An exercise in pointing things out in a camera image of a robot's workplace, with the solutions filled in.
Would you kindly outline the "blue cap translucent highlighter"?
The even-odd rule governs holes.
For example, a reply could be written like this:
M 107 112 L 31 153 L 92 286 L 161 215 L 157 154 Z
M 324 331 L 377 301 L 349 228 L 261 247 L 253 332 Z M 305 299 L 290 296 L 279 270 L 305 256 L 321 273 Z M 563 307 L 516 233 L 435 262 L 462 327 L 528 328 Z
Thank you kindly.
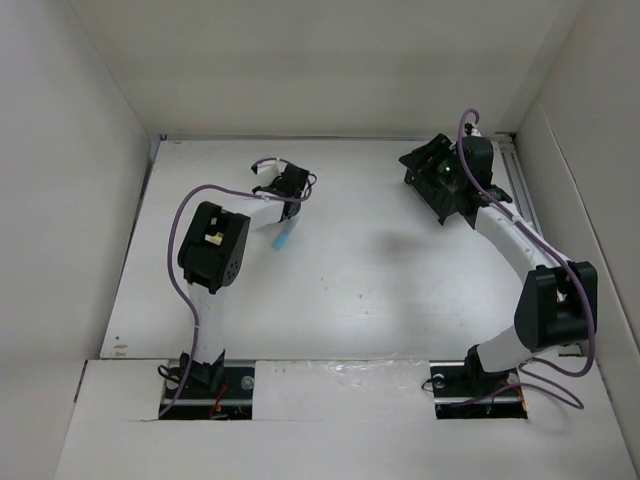
M 300 221 L 299 216 L 292 217 L 283 223 L 282 229 L 274 239 L 272 248 L 275 251 L 281 251 L 288 243 L 294 229 Z

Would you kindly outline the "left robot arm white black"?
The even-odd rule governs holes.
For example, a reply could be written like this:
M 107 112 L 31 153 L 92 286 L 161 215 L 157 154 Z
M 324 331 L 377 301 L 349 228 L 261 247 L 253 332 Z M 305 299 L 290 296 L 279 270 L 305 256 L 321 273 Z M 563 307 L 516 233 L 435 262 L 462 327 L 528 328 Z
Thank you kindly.
M 256 161 L 250 170 L 257 185 L 250 191 L 214 184 L 194 188 L 181 201 L 172 221 L 167 269 L 175 291 L 193 316 L 190 350 L 179 360 L 178 389 L 201 396 L 216 394 L 224 382 L 224 293 L 240 273 L 249 234 L 290 224 L 311 198 L 317 175 L 278 157 Z M 177 227 L 187 204 L 207 190 L 239 199 L 234 204 L 201 202 L 179 247 Z

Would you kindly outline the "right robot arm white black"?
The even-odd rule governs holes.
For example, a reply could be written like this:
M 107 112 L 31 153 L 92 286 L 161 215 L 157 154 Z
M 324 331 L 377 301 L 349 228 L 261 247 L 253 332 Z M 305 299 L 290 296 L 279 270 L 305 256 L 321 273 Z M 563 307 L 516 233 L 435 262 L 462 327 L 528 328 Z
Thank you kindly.
M 512 325 L 472 346 L 460 372 L 443 380 L 461 387 L 468 403 L 510 388 L 518 367 L 540 352 L 586 342 L 595 346 L 598 274 L 551 247 L 519 215 L 511 196 L 493 182 L 494 151 L 478 134 L 452 142 L 438 134 L 400 157 L 406 184 L 437 215 L 454 214 L 488 240 L 522 282 Z

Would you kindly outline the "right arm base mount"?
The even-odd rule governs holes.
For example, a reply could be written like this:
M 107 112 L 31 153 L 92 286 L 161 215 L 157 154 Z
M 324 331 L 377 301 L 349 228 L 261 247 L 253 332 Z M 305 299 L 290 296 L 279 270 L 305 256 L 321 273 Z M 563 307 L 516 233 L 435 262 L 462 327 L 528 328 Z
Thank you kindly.
M 438 420 L 527 419 L 515 369 L 472 379 L 462 361 L 431 361 L 421 388 L 433 396 Z

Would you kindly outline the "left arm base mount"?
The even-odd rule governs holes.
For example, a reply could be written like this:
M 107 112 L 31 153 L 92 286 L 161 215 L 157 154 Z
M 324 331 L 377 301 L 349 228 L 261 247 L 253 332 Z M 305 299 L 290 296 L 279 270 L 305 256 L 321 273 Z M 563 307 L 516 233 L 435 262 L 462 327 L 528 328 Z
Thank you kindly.
M 219 386 L 213 392 L 188 380 L 176 395 L 181 380 L 180 366 L 158 367 L 164 381 L 159 405 L 160 420 L 245 421 L 252 419 L 255 362 L 230 361 L 224 364 Z

